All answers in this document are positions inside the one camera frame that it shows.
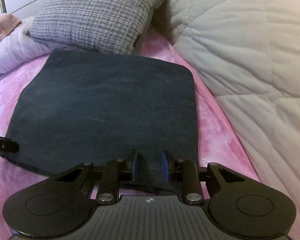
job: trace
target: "bed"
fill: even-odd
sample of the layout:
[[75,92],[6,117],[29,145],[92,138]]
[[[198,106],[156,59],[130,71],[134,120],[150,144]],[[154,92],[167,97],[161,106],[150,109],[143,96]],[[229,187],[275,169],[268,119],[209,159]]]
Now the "bed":
[[[218,162],[287,194],[298,210],[290,236],[300,240],[300,74],[293,71],[294,62],[300,66],[300,0],[286,1],[160,0],[147,10],[163,2],[153,23],[166,38],[154,27],[147,28],[150,22],[146,15],[142,24],[148,31],[137,33],[137,40],[127,41],[124,48],[117,43],[105,43],[102,48],[104,52],[126,54],[134,48],[141,56],[187,67],[195,82],[200,165]],[[45,28],[50,23],[42,19],[43,14],[35,24]],[[29,37],[33,20],[27,19],[12,33],[14,41],[46,39],[44,33],[36,32],[32,32],[36,37]],[[7,47],[12,41],[10,38],[2,44]],[[53,49],[84,47],[64,40],[48,44],[35,53],[29,51],[32,59],[13,71],[5,66],[12,68],[16,60],[11,51],[5,51],[9,57],[5,57],[0,72],[0,136],[6,134],[21,91],[39,73]],[[289,55],[285,62],[281,59],[284,55]],[[264,67],[274,65],[275,74]],[[282,95],[292,103],[285,106]],[[4,201],[42,179],[0,157],[0,240],[10,237],[1,213]]]

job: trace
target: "peach cloth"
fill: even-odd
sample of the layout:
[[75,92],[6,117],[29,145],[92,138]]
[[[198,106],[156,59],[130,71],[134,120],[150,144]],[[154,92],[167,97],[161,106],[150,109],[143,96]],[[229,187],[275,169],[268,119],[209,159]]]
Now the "peach cloth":
[[0,42],[19,25],[21,20],[12,14],[4,13],[0,15]]

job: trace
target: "crosshair symbol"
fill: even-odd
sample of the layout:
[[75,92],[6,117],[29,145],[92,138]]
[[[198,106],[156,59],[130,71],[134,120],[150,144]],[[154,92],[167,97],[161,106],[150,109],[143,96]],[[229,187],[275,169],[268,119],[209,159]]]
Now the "crosshair symbol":
[[154,200],[153,198],[150,197],[150,198],[147,198],[146,201],[147,201],[148,203],[152,203],[152,202],[155,201],[155,200]]

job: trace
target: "pink fabric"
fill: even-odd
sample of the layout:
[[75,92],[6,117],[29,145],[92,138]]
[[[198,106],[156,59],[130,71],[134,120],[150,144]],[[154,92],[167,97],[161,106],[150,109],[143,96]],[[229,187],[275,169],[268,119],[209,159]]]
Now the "pink fabric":
[[[149,30],[141,55],[174,62],[187,67],[192,72],[198,111],[200,165],[206,166],[208,162],[218,162],[259,180],[226,116],[196,70],[183,60],[171,44],[153,28]],[[0,136],[6,134],[21,91],[39,73],[47,58],[48,56],[39,57],[0,77]],[[11,236],[2,217],[5,200],[14,192],[42,179],[44,177],[18,168],[0,158],[0,240],[6,240]]]

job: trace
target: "metal screw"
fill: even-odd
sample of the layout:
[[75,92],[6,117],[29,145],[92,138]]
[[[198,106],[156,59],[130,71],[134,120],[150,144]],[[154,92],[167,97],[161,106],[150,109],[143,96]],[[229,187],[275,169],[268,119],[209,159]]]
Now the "metal screw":
[[98,198],[103,202],[108,202],[108,201],[113,200],[114,196],[110,193],[103,193],[103,194],[100,194]]
[[202,199],[201,195],[197,194],[197,193],[190,193],[188,195],[186,195],[187,200],[189,201],[199,201]]

